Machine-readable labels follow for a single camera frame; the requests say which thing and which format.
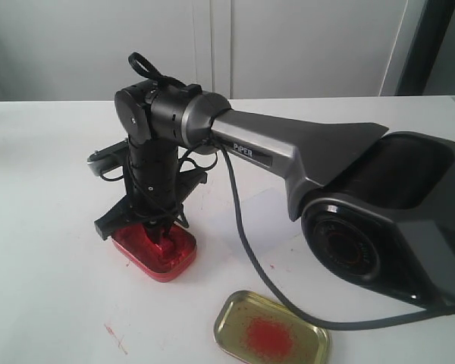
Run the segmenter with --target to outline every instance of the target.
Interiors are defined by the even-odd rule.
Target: white table
[[[455,140],[450,97],[235,100],[232,105],[323,123],[375,121],[392,131]],[[123,138],[112,102],[0,103],[0,363],[238,362],[214,342],[215,317],[236,290],[272,295],[242,254],[237,232],[223,225],[224,218],[234,219],[224,163],[186,202],[198,240],[196,261],[162,284],[130,265],[93,226],[124,191],[121,182],[93,177],[86,158]],[[284,182],[233,160],[247,233],[262,264],[295,303],[335,321],[416,310],[325,269],[298,222],[288,221]],[[256,209],[268,222],[257,221]],[[273,219],[283,226],[281,232],[269,223]],[[331,339],[330,363],[455,363],[455,316],[332,332]]]

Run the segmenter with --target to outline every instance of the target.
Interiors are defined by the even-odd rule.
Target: cylindrical joint
[[[129,148],[131,171],[140,186],[133,189],[135,208],[143,215],[159,215],[163,213],[162,209],[172,210],[175,207],[177,145],[167,140],[147,140],[137,145],[130,138]]]

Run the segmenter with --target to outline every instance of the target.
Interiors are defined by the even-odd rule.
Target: red paint smear
[[[290,354],[293,341],[285,325],[256,317],[246,330],[246,344],[257,355],[281,362]]]
[[[128,352],[127,350],[124,348],[123,344],[121,343],[123,341],[123,338],[121,338],[121,340],[118,340],[118,338],[116,337],[115,335],[115,332],[113,331],[112,328],[110,328],[109,326],[107,326],[106,324],[105,325],[105,328],[106,328],[106,331],[112,336],[115,338],[116,342],[118,343],[118,348],[121,349],[121,351],[123,351],[123,354],[124,355],[128,355]]]

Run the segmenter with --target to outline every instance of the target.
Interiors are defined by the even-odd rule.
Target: red powder
[[[290,354],[293,341],[283,324],[256,317],[246,330],[246,344],[257,355],[281,362]]]

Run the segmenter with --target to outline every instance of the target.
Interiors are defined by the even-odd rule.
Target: metal tin lid
[[[329,337],[286,307],[240,290],[229,296],[214,326],[221,349],[248,363],[325,363]]]

